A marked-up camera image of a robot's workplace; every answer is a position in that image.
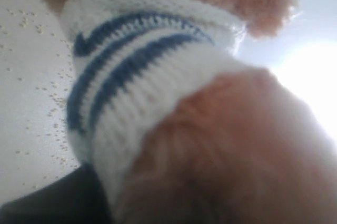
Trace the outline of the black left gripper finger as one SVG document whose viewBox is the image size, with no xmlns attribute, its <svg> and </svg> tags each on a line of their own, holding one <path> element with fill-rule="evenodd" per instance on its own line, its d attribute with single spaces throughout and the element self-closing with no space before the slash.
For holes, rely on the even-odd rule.
<svg viewBox="0 0 337 224">
<path fill-rule="evenodd" d="M 1 223 L 113 223 L 92 167 L 83 165 L 49 186 L 1 206 Z"/>
</svg>

